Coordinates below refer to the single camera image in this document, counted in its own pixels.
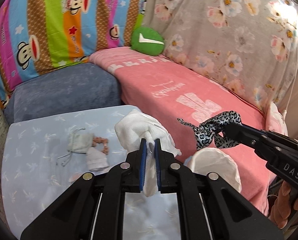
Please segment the person's right hand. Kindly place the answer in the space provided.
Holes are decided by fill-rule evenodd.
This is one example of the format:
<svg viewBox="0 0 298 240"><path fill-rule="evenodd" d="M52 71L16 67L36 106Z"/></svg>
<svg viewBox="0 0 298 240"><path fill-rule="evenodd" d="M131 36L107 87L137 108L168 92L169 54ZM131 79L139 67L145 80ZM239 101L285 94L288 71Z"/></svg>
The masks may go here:
<svg viewBox="0 0 298 240"><path fill-rule="evenodd" d="M287 225L291 209L298 211L298 198L295 200L293 207L291 207L290 192L291 186L284 181L271 209L269 219L276 224L279 229L283 229Z"/></svg>

